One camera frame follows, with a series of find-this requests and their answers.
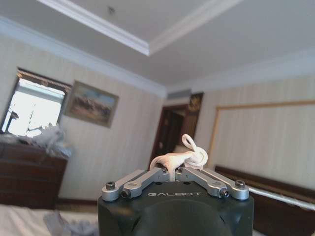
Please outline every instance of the wooden dresser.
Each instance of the wooden dresser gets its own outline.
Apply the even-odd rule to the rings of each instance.
[[[42,148],[0,143],[0,204],[53,209],[66,164]]]

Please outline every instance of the metal rod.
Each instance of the metal rod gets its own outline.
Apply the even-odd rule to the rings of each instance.
[[[265,191],[265,190],[261,190],[261,189],[257,189],[257,188],[253,188],[253,187],[250,187],[250,186],[249,186],[249,189],[250,189],[250,192],[252,192],[252,193],[255,193],[255,194],[258,194],[258,195],[261,195],[261,196],[265,196],[265,197],[268,197],[268,198],[272,198],[272,199],[275,199],[275,200],[278,200],[278,201],[281,201],[281,202],[284,202],[284,203],[296,205],[296,206],[304,208],[304,209],[314,210],[315,211],[315,204],[304,202],[304,201],[297,200],[297,199],[290,198],[290,197],[286,197],[286,196],[283,196],[283,195],[280,195],[280,194],[277,194],[277,193],[271,193],[271,192],[268,192],[268,191]]]

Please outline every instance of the doorway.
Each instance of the doorway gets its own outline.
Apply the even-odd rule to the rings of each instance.
[[[176,145],[181,142],[182,128],[187,108],[188,104],[163,107],[151,160],[157,156],[173,152]]]

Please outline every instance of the metal linkage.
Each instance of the metal linkage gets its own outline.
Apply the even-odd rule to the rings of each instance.
[[[248,199],[250,192],[249,192],[249,188],[245,185],[244,181],[242,180],[233,181],[210,169],[203,169],[201,170],[201,173],[204,173],[205,175],[209,177],[212,177],[216,180],[219,180],[225,183],[227,186],[228,192],[233,198],[238,199],[238,200]]]
[[[249,188],[241,180],[232,181],[210,169],[197,170],[192,167],[179,167],[175,172],[178,181],[194,181],[205,188],[211,196],[228,197],[229,194],[238,200],[249,197]],[[142,190],[152,182],[169,181],[169,172],[166,168],[153,168],[149,171],[136,170],[117,182],[107,182],[102,188],[102,198],[105,201],[114,201],[123,198],[134,198],[141,195]]]
[[[120,193],[124,187],[124,184],[141,176],[146,171],[136,170],[135,172],[123,177],[122,179],[116,182],[107,182],[106,185],[102,188],[102,198],[104,201],[114,201],[119,198]]]
[[[153,168],[139,178],[124,184],[121,192],[123,198],[134,198],[141,195],[142,190],[152,182],[165,182],[169,180],[166,168]]]
[[[223,182],[212,179],[192,167],[179,167],[175,172],[175,179],[179,181],[194,181],[205,188],[211,196],[219,198],[229,196],[227,187]]]

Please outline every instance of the framed painting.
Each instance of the framed painting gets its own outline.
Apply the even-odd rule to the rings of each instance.
[[[65,115],[110,127],[119,97],[75,81]]]

